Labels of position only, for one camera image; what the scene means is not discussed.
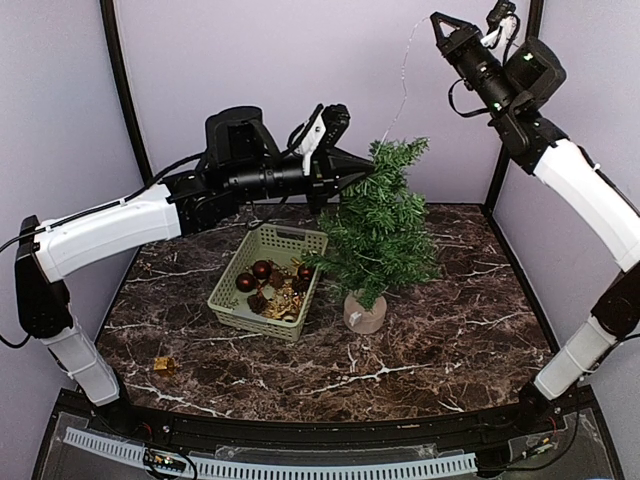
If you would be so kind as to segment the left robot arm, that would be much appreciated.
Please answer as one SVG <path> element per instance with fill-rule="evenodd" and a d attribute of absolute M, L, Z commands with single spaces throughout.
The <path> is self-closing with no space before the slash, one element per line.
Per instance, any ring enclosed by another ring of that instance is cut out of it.
<path fill-rule="evenodd" d="M 201 153 L 165 168 L 138 191 L 57 220 L 23 220 L 14 279 L 18 318 L 84 391 L 120 436 L 141 427 L 114 370 L 77 324 L 65 279 L 121 252 L 199 234 L 247 203 L 304 196 L 318 212 L 335 195 L 371 174 L 370 160 L 338 141 L 348 128 L 346 106 L 318 105 L 279 148 L 256 106 L 223 110 L 205 121 Z"/>

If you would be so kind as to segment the small green christmas tree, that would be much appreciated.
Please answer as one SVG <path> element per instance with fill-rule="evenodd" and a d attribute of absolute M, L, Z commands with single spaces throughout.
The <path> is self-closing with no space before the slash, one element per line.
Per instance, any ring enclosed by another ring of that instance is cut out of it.
<path fill-rule="evenodd" d="M 426 137 L 372 142 L 374 171 L 353 196 L 319 215 L 328 246 L 323 253 L 304 254 L 302 261 L 327 273 L 337 296 L 353 293 L 371 310 L 389 290 L 440 277 L 437 248 L 426 232 L 425 197 L 412 192 L 407 180 L 407 169 L 428 149 Z"/>

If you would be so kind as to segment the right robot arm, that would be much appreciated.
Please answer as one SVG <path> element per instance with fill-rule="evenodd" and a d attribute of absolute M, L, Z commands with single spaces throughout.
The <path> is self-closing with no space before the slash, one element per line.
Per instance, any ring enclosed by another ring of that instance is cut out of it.
<path fill-rule="evenodd" d="M 534 432 L 563 395 L 639 324 L 639 211 L 585 150 L 541 112 L 566 79 L 553 51 L 529 37 L 505 61 L 491 52 L 492 33 L 434 12 L 436 46 L 466 88 L 478 94 L 511 160 L 554 191 L 599 237 L 621 273 L 588 319 L 520 392 L 510 413 L 521 434 Z"/>

